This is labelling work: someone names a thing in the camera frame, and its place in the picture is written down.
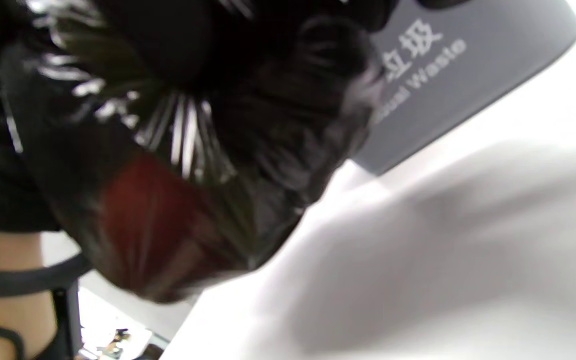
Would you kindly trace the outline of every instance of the skin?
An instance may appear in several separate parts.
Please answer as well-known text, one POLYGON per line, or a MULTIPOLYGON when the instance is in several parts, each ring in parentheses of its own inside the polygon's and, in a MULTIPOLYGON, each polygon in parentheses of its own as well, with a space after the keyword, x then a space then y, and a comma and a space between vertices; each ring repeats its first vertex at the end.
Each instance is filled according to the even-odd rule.
MULTIPOLYGON (((0 271, 25 271, 43 266, 40 234, 0 233, 0 271)), ((0 298, 0 327, 21 335, 27 359, 38 356, 57 332, 50 292, 0 298)), ((0 360, 14 360, 13 346, 6 339, 0 339, 0 360)))

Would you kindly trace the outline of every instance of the black strap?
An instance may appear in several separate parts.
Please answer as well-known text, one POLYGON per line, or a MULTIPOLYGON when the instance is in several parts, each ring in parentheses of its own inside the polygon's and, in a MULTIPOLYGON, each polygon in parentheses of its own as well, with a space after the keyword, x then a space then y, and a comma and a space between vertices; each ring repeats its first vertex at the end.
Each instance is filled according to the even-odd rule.
MULTIPOLYGON (((20 272, 0 271, 0 297, 25 296, 46 290, 65 289, 91 268, 90 262, 79 254, 48 268, 20 272)), ((18 333, 0 327, 0 338, 12 343, 16 360, 23 360, 25 347, 18 333)))
POLYGON ((24 341, 21 336, 13 330, 8 330, 7 328, 0 327, 0 338, 9 340, 14 346, 14 358, 16 360, 23 360, 25 357, 26 349, 24 347, 24 341))
POLYGON ((0 271, 0 297, 26 296, 67 287, 91 269, 90 262, 79 254, 48 268, 0 271))

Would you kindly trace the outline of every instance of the white surface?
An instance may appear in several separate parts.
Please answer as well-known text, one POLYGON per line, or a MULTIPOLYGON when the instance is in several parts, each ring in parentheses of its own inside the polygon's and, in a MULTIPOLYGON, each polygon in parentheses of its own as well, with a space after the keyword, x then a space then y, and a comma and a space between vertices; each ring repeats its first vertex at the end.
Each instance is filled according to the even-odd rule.
POLYGON ((343 171, 162 360, 576 360, 576 46, 382 178, 343 171))
POLYGON ((79 306, 84 349, 100 356, 102 351, 98 349, 105 349, 118 329, 128 329, 130 338, 121 342, 123 353, 119 360, 133 360, 144 353, 153 332, 146 330, 143 324, 133 321, 130 316, 84 288, 79 290, 79 306))

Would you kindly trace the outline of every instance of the gray sign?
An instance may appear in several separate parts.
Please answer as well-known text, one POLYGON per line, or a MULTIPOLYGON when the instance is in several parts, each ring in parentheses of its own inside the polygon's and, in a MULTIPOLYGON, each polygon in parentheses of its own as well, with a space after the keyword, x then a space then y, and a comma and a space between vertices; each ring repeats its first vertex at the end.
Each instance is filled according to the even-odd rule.
POLYGON ((576 41, 576 16, 565 0, 471 0, 440 11, 402 0, 374 41, 388 88, 354 161, 380 175, 561 57, 576 41))

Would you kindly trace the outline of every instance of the chinese characters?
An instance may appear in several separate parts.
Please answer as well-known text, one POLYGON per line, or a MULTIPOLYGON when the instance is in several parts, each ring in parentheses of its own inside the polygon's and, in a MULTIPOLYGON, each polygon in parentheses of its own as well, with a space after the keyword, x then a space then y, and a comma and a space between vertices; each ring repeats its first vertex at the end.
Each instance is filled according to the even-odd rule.
POLYGON ((432 48, 434 43, 441 41, 444 34, 434 32, 430 23, 416 19, 405 32, 399 35, 401 48, 383 54, 383 62, 388 71, 387 80, 393 82, 404 75, 412 66, 412 60, 423 57, 432 48), (404 59, 402 52, 407 51, 409 57, 404 59))

